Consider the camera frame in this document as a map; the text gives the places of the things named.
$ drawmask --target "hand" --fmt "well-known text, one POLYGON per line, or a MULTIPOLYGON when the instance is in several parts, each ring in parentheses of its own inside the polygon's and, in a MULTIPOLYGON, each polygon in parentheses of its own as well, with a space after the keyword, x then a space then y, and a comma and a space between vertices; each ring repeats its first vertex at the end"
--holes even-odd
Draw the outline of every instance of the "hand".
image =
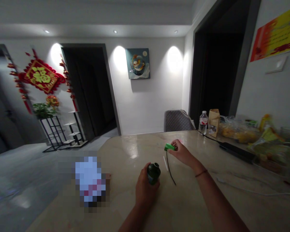
POLYGON ((135 205, 143 208, 150 208, 160 186, 159 180, 155 185, 149 183, 147 177, 147 168, 149 165, 150 163, 147 163, 142 169, 135 187, 135 205))
POLYGON ((188 151, 188 149, 178 140, 171 142, 171 145, 175 147, 175 150, 168 149, 168 152, 175 156, 180 162, 186 164, 192 169, 195 168, 199 161, 188 151))

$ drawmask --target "black metal shelf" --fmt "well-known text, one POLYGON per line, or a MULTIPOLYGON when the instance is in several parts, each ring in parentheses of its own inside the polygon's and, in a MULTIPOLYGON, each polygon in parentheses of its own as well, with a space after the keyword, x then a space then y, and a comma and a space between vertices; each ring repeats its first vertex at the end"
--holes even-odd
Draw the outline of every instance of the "black metal shelf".
POLYGON ((58 117, 54 116, 54 117, 51 117, 51 118, 40 119, 40 122, 41 122, 41 124, 42 124, 42 126, 44 128, 45 134, 47 135, 49 142, 52 145, 50 148, 47 148, 43 152, 49 152, 49 151, 58 150, 61 146, 64 145, 63 142, 62 142, 62 139, 60 137, 60 134, 63 135, 65 141, 67 140, 65 135, 64 135, 64 133, 63 133, 65 130, 62 129, 61 124, 60 124, 60 122, 58 120, 58 117), (53 119, 57 120, 58 125, 55 125, 53 119), (51 129, 52 132, 50 134, 48 134, 48 132, 47 132, 47 130, 45 128, 45 125, 43 123, 44 122, 43 120, 46 120, 49 128, 51 129))

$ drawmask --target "yellow poster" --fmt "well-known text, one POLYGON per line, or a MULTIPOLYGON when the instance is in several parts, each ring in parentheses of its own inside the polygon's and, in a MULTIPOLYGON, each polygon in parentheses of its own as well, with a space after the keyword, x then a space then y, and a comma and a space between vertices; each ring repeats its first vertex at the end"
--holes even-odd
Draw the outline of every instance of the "yellow poster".
POLYGON ((257 31, 250 62, 290 51, 290 10, 257 31))

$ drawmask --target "tabletop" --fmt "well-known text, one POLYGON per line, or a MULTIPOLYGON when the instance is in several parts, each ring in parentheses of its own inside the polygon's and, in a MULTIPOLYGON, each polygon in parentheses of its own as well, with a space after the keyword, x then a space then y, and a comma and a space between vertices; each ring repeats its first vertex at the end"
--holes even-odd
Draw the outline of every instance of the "tabletop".
MULTIPOLYGON (((290 192, 290 186, 278 176, 223 151, 217 142, 198 131, 118 136, 107 140, 97 156, 102 172, 111 173, 108 201, 88 212, 82 207, 72 180, 27 231, 117 231, 134 206, 135 185, 147 162, 158 163, 161 175, 158 197, 143 231, 213 231, 192 170, 170 154, 169 167, 176 186, 166 170, 164 146, 174 139, 179 139, 203 163, 251 231, 290 231, 290 196, 263 196, 242 190, 272 194, 290 192)), ((77 156, 91 156, 91 153, 78 151, 77 156)))

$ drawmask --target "potted plant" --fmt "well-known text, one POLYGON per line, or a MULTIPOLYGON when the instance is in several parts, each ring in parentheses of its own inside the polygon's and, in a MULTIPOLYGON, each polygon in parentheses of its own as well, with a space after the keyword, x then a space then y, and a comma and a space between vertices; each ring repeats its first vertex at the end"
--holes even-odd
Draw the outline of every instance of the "potted plant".
POLYGON ((50 103, 36 103, 33 104, 33 108, 38 119, 52 118, 56 114, 56 110, 51 107, 50 103))

